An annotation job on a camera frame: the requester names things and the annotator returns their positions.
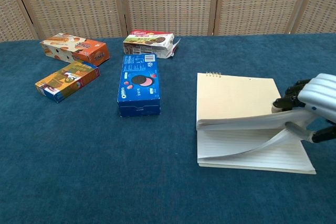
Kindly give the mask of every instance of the barcode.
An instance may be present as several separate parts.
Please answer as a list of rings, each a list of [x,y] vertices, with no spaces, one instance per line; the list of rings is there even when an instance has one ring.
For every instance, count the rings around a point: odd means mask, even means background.
[[[155,55],[145,55],[145,62],[155,61]]]

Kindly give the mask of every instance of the blue carpet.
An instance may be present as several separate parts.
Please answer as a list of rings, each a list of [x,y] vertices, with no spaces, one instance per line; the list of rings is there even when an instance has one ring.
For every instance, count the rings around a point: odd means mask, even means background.
[[[283,94],[336,75],[336,34],[183,37],[159,59],[161,115],[140,118],[119,117],[123,39],[101,41],[101,76],[59,104],[34,83],[66,63],[38,41],[0,44],[0,223],[336,223],[336,140],[304,143],[317,175],[301,175],[200,168],[195,131],[198,72]]]

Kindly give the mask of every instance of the snack box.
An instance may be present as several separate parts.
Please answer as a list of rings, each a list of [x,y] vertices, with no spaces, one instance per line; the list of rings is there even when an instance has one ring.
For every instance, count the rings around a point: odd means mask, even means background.
[[[160,114],[156,60],[156,54],[124,56],[117,99],[121,116]]]
[[[59,103],[100,76],[98,67],[74,61],[35,83],[38,92]]]
[[[127,55],[155,53],[158,58],[173,55],[174,34],[163,31],[133,30],[123,42],[124,53]]]
[[[56,34],[40,44],[46,56],[65,62],[83,60],[98,66],[110,58],[105,43],[69,34]]]

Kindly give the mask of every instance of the spiral notebook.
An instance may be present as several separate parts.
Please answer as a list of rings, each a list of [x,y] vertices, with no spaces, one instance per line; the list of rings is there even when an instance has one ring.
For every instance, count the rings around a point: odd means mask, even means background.
[[[307,126],[306,110],[272,113],[280,97],[273,79],[197,74],[199,166],[315,174],[301,139],[285,122]]]

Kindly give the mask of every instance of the woven room divider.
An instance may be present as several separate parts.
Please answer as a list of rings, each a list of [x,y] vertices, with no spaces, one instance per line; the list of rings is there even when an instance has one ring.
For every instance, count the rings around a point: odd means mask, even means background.
[[[176,35],[212,35],[216,0],[124,0],[128,31],[147,29]]]
[[[59,32],[91,38],[127,34],[121,0],[23,1],[40,39]]]
[[[0,42],[37,38],[21,0],[0,0],[0,17]]]
[[[336,32],[336,0],[305,0],[292,32]]]
[[[297,0],[218,0],[214,35],[281,34]]]

